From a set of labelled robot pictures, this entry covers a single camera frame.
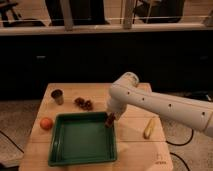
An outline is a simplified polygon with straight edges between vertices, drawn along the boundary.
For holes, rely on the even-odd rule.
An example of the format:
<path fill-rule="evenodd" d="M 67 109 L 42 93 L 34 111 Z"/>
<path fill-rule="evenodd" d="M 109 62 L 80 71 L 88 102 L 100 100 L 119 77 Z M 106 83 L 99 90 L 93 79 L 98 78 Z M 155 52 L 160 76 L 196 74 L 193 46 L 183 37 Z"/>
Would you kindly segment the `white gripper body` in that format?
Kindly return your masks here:
<path fill-rule="evenodd" d="M 119 120 L 121 115 L 126 111 L 126 105 L 118 100 L 110 98 L 107 101 L 106 111 L 108 114 L 113 114 L 116 120 Z"/>

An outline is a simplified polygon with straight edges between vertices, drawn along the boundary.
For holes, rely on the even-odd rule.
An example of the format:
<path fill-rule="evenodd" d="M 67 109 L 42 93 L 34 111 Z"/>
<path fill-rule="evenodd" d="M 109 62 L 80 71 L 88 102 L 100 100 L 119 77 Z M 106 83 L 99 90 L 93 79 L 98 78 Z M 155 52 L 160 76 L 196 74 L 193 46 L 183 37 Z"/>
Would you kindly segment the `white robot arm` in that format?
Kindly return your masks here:
<path fill-rule="evenodd" d="M 128 105 L 167 117 L 213 138 L 213 103 L 145 91 L 138 87 L 139 78 L 126 72 L 109 88 L 107 111 L 117 120 Z"/>

